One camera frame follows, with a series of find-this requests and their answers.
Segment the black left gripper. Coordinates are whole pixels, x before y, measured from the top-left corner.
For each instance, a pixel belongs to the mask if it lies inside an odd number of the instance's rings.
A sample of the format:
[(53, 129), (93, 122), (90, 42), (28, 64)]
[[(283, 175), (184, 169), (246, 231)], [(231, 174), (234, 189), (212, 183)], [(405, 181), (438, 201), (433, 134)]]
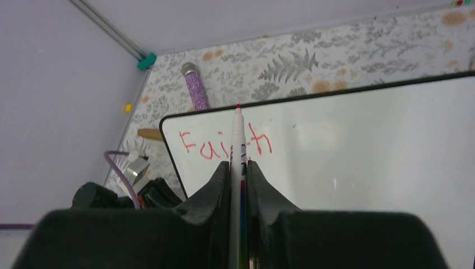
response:
[(174, 208), (182, 202), (163, 178), (149, 181), (139, 191), (139, 204), (142, 208)]

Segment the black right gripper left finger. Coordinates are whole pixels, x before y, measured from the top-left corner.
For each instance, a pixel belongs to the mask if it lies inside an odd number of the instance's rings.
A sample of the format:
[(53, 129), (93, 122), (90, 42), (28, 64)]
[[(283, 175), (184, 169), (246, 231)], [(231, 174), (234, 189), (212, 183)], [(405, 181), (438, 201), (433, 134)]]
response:
[(174, 208), (70, 209), (45, 215), (14, 268), (227, 268), (229, 164)]

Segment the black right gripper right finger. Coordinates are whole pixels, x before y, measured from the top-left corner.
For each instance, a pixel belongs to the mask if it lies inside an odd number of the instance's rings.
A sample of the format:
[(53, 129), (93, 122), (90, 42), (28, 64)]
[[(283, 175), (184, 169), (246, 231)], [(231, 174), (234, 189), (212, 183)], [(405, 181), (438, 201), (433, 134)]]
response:
[(302, 210), (247, 164), (248, 253), (257, 268), (447, 268), (428, 227), (401, 212)]

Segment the red cap whiteboard marker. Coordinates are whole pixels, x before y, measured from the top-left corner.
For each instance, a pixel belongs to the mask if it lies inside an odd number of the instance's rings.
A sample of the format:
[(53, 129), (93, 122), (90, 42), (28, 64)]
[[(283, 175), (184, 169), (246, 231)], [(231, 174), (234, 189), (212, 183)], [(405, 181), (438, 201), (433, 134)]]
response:
[(245, 202), (243, 184), (246, 177), (246, 142), (244, 133), (244, 116), (241, 105), (237, 105), (232, 119), (230, 147), (230, 236), (228, 268), (241, 268), (241, 249), (244, 245), (242, 237), (245, 229)]

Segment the white whiteboard black frame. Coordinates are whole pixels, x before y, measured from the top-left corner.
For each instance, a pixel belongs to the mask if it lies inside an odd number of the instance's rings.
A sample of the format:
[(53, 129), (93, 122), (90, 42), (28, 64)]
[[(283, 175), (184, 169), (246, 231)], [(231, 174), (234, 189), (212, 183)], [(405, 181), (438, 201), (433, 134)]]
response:
[(241, 107), (249, 160), (304, 210), (407, 212), (474, 267), (474, 72)]

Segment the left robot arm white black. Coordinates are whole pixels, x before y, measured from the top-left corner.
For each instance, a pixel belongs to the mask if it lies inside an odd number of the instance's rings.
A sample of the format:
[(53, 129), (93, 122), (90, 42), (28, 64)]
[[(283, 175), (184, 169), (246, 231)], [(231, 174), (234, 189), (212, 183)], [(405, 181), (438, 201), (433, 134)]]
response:
[[(163, 178), (146, 179), (137, 194), (141, 208), (173, 208), (182, 200), (171, 190)], [(71, 208), (131, 208), (134, 204), (128, 196), (119, 197), (114, 191), (88, 182), (75, 193)]]

